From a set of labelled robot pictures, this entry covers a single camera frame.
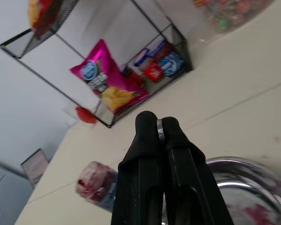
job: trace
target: snack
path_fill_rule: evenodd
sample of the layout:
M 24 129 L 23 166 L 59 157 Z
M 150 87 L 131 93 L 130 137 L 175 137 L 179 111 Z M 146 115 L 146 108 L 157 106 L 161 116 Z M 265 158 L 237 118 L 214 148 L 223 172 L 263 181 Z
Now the snack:
M 29 0 L 28 16 L 31 28 L 41 38 L 55 22 L 62 0 Z
M 99 162 L 90 163 L 80 174 L 76 192 L 109 212 L 112 212 L 118 173 Z
M 151 81 L 158 81 L 163 72 L 156 63 L 156 60 L 149 56 L 149 49 L 145 48 L 135 59 L 134 65 Z
M 157 43 L 149 55 L 157 61 L 157 65 L 163 71 L 164 76 L 174 75 L 184 62 L 166 39 Z
M 133 105 L 148 94 L 137 84 L 123 77 L 103 40 L 100 40 L 85 61 L 70 69 L 96 93 L 113 112 Z
M 204 9 L 208 19 L 220 31 L 228 31 L 249 21 L 272 0 L 193 0 Z
M 143 84 L 143 79 L 138 75 L 133 69 L 131 69 L 127 64 L 124 64 L 120 67 L 121 74 L 127 79 L 133 81 L 138 86 Z

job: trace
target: black grip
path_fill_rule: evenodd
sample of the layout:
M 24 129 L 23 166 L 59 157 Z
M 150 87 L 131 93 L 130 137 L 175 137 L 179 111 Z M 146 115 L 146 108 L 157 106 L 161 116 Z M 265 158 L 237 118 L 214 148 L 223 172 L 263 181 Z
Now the black grip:
M 157 117 L 150 111 L 138 114 L 135 119 L 135 137 L 121 166 L 138 158 L 160 158 L 160 143 L 157 132 Z
M 196 162 L 206 160 L 204 153 L 191 143 L 182 131 L 179 122 L 174 117 L 163 118 L 163 132 L 165 137 L 165 150 L 189 148 Z

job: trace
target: snack package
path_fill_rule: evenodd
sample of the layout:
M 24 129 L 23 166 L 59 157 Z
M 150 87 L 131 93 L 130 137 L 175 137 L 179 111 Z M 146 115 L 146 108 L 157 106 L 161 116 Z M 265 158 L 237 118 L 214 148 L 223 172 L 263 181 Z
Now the snack package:
M 136 83 L 138 86 L 143 84 L 143 79 L 138 75 L 133 69 L 131 69 L 127 64 L 120 67 L 122 76 L 126 77 L 128 80 Z
M 41 38 L 54 23 L 62 0 L 29 0 L 28 16 L 31 28 L 36 31 L 36 37 Z
M 121 75 L 104 40 L 96 44 L 82 64 L 70 70 L 87 83 L 114 113 L 148 95 L 140 86 Z
M 163 75 L 167 77 L 173 76 L 184 65 L 184 61 L 166 39 L 158 42 L 149 55 L 157 61 Z
M 145 48 L 136 57 L 134 66 L 138 67 L 149 80 L 157 82 L 163 76 L 163 72 L 157 65 L 156 60 L 148 55 L 149 51 L 148 48 Z

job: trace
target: red snack package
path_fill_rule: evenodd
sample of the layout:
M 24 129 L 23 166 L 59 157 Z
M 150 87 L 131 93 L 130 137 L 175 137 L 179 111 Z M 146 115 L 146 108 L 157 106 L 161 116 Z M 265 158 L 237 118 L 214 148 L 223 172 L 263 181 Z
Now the red snack package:
M 145 48 L 135 59 L 134 66 L 138 67 L 149 80 L 157 82 L 163 76 L 163 72 L 155 59 L 149 56 L 149 51 Z
M 123 77 L 104 40 L 100 40 L 82 64 L 70 69 L 96 93 L 113 112 L 133 105 L 148 94 Z
M 41 38 L 55 22 L 61 7 L 62 0 L 29 0 L 29 23 L 36 32 L 38 39 Z

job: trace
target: pink chip bag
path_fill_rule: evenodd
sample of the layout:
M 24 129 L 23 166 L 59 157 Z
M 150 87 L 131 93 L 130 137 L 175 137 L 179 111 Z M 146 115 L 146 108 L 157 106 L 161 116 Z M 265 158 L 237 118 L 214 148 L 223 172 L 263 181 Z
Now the pink chip bag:
M 123 77 L 104 40 L 100 40 L 82 64 L 70 69 L 96 93 L 113 112 L 133 105 L 148 94 Z

